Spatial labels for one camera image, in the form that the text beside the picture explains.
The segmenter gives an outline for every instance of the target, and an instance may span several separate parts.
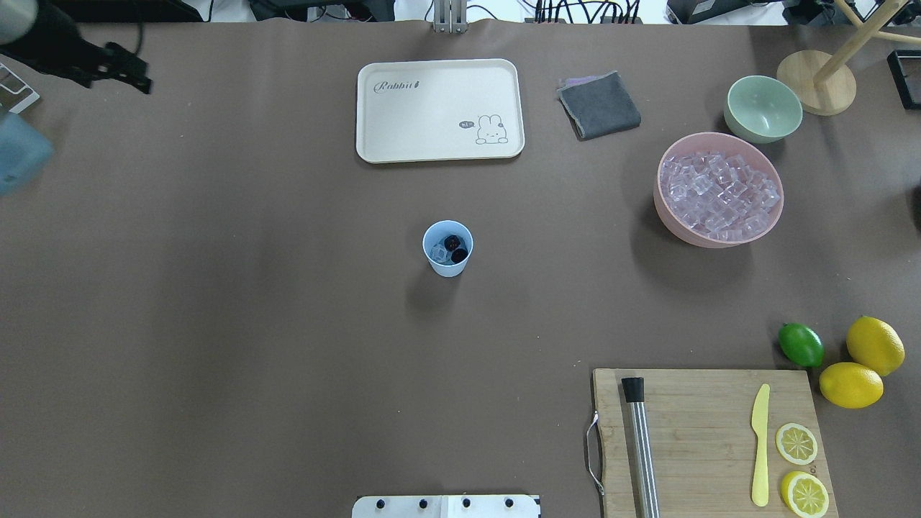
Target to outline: dark berry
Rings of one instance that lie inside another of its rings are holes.
[[[455,263],[459,263],[460,261],[463,261],[466,258],[467,258],[467,250],[464,248],[459,248],[455,250],[454,253],[451,254],[451,261],[454,261]]]
[[[445,248],[448,249],[448,252],[454,252],[454,250],[459,246],[461,246],[461,238],[455,236],[454,234],[451,234],[445,238]]]

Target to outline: white tray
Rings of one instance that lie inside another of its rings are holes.
[[[524,148],[518,70],[504,59],[367,65],[355,148],[371,163],[514,157]]]
[[[541,518],[541,497],[429,495],[362,497],[352,518]]]

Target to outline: pink bowl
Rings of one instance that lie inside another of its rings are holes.
[[[768,222],[767,229],[764,232],[745,241],[720,241],[698,234],[675,216],[665,203],[665,194],[662,193],[661,181],[659,178],[662,174],[662,165],[668,157],[690,155],[697,151],[722,151],[727,157],[742,155],[749,165],[766,174],[768,178],[777,184],[777,193],[780,194],[780,201],[777,202],[777,205],[769,212],[771,220]],[[774,164],[771,163],[771,160],[767,159],[761,151],[748,142],[732,135],[715,132],[688,135],[669,147],[665,154],[662,155],[662,160],[659,161],[659,169],[656,172],[656,186],[653,188],[652,197],[656,203],[656,212],[659,213],[659,218],[662,220],[662,223],[665,223],[665,226],[671,230],[672,234],[678,236],[682,241],[704,248],[728,248],[730,246],[754,241],[771,231],[780,219],[780,213],[784,210],[784,186],[781,184],[780,176],[777,174],[777,170],[774,169]]]

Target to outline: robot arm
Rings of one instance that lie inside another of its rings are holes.
[[[48,0],[0,0],[0,54],[87,88],[116,79],[150,93],[147,63],[116,43],[100,48],[84,40],[74,21]]]

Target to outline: brown tablecloth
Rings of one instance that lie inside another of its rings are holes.
[[[851,60],[849,110],[761,147],[787,193],[768,236],[694,248],[652,206],[661,154],[725,131],[734,80],[851,31],[149,25],[147,97],[14,66],[57,152],[0,199],[0,513],[348,516],[359,495],[468,491],[597,516],[593,368],[791,368],[774,342],[793,321],[828,364],[870,314],[907,361],[878,404],[816,410],[841,514],[914,515],[921,114],[891,45]],[[363,65],[475,57],[518,67],[518,158],[357,156]],[[557,80],[612,69],[643,123],[579,142]],[[476,239],[455,279],[420,250],[442,218]]]

